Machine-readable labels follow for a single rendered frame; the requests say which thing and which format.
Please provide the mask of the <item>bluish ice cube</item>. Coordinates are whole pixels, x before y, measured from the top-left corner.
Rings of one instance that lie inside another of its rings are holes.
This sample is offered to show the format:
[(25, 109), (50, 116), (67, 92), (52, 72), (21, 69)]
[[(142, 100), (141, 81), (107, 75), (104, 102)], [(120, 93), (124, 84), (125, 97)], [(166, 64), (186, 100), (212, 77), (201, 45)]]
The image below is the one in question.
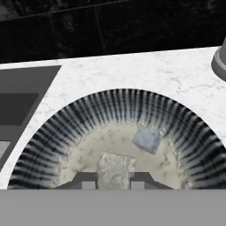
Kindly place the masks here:
[(161, 143), (160, 132), (154, 128), (140, 127), (134, 134), (132, 143), (139, 149), (156, 154)]

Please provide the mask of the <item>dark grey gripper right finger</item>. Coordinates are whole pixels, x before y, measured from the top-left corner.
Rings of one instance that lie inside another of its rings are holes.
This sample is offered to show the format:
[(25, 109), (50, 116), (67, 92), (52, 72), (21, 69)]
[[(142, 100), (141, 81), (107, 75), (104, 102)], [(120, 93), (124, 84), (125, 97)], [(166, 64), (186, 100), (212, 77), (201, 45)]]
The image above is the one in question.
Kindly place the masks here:
[(155, 181), (149, 172), (135, 172), (133, 176), (130, 178), (130, 188), (141, 190), (150, 190), (150, 189), (171, 190), (171, 187), (168, 187), (167, 185)]

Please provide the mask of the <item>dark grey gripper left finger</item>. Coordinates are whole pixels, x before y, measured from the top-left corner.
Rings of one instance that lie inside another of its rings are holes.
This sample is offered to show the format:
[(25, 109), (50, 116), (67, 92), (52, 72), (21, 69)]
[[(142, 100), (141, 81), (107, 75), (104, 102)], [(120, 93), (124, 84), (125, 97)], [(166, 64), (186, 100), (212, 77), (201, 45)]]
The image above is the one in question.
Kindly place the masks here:
[(82, 190), (98, 188), (98, 176), (96, 172), (79, 172), (71, 182), (58, 186), (58, 189)]

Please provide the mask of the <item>striped black and white bowl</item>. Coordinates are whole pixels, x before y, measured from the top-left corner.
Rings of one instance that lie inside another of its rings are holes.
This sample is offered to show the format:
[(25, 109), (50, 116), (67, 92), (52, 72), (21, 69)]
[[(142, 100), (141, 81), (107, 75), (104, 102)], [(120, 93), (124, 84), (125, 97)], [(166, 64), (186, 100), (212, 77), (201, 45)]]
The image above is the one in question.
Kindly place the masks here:
[[(132, 143), (140, 127), (160, 132), (156, 154)], [(8, 186), (56, 189), (79, 172), (97, 173), (102, 152), (136, 158), (135, 172), (149, 172), (174, 190), (226, 189), (226, 147), (213, 130), (169, 97), (127, 88), (90, 94), (60, 109), (26, 144)]]

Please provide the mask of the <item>grey tap base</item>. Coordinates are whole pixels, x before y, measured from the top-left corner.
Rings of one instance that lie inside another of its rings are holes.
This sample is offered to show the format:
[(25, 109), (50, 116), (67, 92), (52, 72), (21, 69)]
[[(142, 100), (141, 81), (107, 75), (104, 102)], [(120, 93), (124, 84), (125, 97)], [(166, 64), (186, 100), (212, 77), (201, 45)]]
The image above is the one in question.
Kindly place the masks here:
[(226, 38), (215, 52), (211, 67), (215, 75), (226, 82)]

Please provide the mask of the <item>pale ice cube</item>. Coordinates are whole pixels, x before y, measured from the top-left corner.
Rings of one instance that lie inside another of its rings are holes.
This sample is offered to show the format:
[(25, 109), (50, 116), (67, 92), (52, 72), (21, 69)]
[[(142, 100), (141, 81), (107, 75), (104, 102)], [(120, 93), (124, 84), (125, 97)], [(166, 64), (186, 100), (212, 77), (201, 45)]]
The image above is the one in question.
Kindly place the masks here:
[(102, 152), (97, 164), (98, 188), (128, 190), (136, 164), (134, 157)]

